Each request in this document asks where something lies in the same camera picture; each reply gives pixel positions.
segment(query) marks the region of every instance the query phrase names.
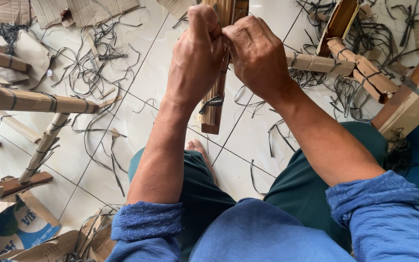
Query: blue sleeve cuff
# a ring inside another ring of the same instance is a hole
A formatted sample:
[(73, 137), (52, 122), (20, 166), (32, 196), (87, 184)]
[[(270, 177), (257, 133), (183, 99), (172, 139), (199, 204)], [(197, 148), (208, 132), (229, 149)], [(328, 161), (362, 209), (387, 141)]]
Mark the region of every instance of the blue sleeve cuff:
[(123, 206), (114, 216), (111, 239), (137, 241), (180, 233), (182, 203), (155, 204), (139, 201)]
[(419, 189), (394, 171), (366, 180), (338, 184), (326, 190), (332, 219), (348, 228), (355, 209), (384, 203), (411, 205), (419, 210)]

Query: bare foot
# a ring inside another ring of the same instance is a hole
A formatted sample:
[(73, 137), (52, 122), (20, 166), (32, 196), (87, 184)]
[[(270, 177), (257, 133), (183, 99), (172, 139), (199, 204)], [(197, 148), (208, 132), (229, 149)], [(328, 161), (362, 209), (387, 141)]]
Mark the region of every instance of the bare foot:
[(194, 150), (197, 152), (200, 152), (203, 156), (203, 160), (205, 160), (206, 165), (208, 166), (209, 170), (211, 171), (211, 174), (213, 174), (213, 180), (216, 186), (218, 185), (216, 180), (216, 174), (214, 173), (213, 167), (211, 166), (210, 160), (208, 158), (208, 154), (206, 153), (205, 149), (203, 148), (203, 145), (201, 144), (200, 140), (198, 139), (192, 139), (189, 141), (189, 146), (187, 146), (187, 150)]

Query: dark green pants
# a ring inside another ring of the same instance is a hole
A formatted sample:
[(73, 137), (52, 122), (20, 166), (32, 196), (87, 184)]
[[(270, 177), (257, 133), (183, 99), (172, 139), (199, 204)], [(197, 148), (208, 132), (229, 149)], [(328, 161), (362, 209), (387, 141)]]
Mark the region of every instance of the dark green pants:
[[(375, 128), (360, 122), (341, 124), (371, 152), (381, 166), (384, 166), (388, 143)], [(130, 161), (130, 180), (137, 170), (142, 153), (143, 149)], [(298, 218), (306, 227), (324, 230), (350, 253), (350, 232), (339, 227), (330, 217), (325, 194), (327, 188), (328, 185), (311, 168), (300, 149), (294, 153), (287, 168), (276, 178), (264, 200)], [(183, 230), (178, 240), (182, 260), (186, 261), (203, 231), (222, 212), (234, 206), (236, 201), (214, 184), (213, 176), (201, 153), (186, 150), (180, 202), (184, 212)]]

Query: rolled-up sleeve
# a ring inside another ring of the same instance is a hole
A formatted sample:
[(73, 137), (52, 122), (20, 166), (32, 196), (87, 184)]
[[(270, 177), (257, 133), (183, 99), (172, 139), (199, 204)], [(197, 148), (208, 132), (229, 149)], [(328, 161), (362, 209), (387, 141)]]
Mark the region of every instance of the rolled-up sleeve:
[(419, 189), (393, 171), (326, 190), (357, 261), (419, 261)]
[(182, 203), (140, 201), (122, 207), (112, 224), (116, 246), (106, 261), (179, 261), (181, 215)]

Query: blue shirt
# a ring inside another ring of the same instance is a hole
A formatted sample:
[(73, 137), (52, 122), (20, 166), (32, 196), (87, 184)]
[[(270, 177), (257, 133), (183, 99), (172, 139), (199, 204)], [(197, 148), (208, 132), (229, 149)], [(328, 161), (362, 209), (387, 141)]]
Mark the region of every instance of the blue shirt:
[[(419, 261), (419, 189), (388, 171), (326, 190), (357, 261)], [(107, 261), (179, 261), (182, 204), (138, 202), (113, 219)], [(190, 261), (355, 261), (324, 231), (259, 199), (242, 199), (200, 237)]]

